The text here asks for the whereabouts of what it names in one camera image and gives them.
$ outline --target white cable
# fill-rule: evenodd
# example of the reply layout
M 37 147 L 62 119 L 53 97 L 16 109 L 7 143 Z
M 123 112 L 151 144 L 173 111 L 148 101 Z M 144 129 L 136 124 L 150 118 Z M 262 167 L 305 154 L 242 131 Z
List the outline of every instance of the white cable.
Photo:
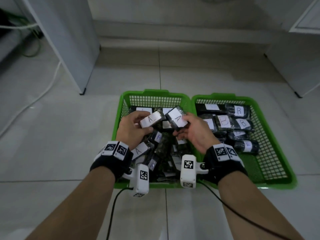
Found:
M 52 81 L 50 82 L 49 86 L 46 88 L 46 90 L 44 90 L 36 99 L 34 99 L 30 104 L 24 106 L 22 109 L 20 109 L 10 120 L 9 122 L 6 124 L 6 126 L 1 130 L 0 132 L 0 138 L 4 135 L 4 133 L 10 128 L 10 126 L 13 124 L 13 122 L 16 120 L 16 118 L 23 112 L 25 111 L 27 108 L 29 108 L 31 105 L 33 105 L 35 102 L 37 102 L 39 99 L 41 99 L 47 92 L 49 92 L 49 90 L 52 88 L 54 81 L 57 78 L 57 73 L 59 70 L 59 67 L 61 65 L 61 61 L 59 62 L 59 64 L 57 65 L 57 68 L 54 72 L 54 76 Z
M 4 29 L 28 29 L 28 28 L 34 28 L 34 27 L 37 27 L 38 24 L 35 23 L 35 24 L 29 24 L 29 25 L 26 25 L 26 26 L 2 26 L 0 25 L 0 28 L 4 28 Z

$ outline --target hand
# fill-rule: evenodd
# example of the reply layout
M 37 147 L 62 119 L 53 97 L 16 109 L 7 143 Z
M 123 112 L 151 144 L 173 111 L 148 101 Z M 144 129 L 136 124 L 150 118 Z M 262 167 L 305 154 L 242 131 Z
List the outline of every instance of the hand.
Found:
M 147 111 L 134 111 L 125 117 L 122 117 L 117 131 L 116 140 L 121 141 L 129 146 L 130 151 L 140 144 L 142 138 L 153 132 L 152 127 L 141 128 L 139 123 L 142 119 L 149 116 Z
M 211 146 L 220 144 L 220 141 L 214 136 L 203 119 L 192 113 L 187 113 L 183 116 L 183 119 L 190 122 L 190 125 L 188 128 L 179 130 L 179 132 L 174 131 L 173 135 L 177 136 L 178 140 L 188 139 L 202 154 L 205 154 Z

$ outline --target forearm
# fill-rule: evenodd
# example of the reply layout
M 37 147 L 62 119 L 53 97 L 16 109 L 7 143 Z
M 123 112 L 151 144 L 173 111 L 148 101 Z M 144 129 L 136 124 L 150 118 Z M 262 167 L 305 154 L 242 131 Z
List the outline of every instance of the forearm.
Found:
M 77 188 L 26 238 L 95 240 L 115 183 L 106 167 L 92 170 Z
M 303 239 L 286 218 L 243 173 L 235 171 L 218 183 L 221 199 L 239 214 L 292 240 Z M 279 239 L 239 218 L 224 206 L 234 240 Z

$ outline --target person's left hand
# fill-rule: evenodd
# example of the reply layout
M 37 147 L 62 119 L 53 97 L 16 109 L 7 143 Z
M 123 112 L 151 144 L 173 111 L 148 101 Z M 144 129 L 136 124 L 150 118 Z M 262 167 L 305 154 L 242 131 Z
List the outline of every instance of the person's left hand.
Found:
M 116 141 L 121 141 L 129 146 L 130 151 L 140 144 L 142 138 L 153 132 L 152 127 L 141 128 L 139 123 L 142 119 L 149 116 L 147 111 L 134 111 L 125 117 L 122 117 L 117 131 Z

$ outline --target person's right forearm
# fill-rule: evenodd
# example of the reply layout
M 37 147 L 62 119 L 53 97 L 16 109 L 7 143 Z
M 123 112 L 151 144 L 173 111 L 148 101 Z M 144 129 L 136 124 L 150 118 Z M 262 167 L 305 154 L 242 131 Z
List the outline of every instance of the person's right forearm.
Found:
M 245 174 L 228 174 L 219 181 L 218 189 L 221 199 L 244 217 L 289 239 L 303 239 Z M 223 207 L 234 240 L 279 239 Z

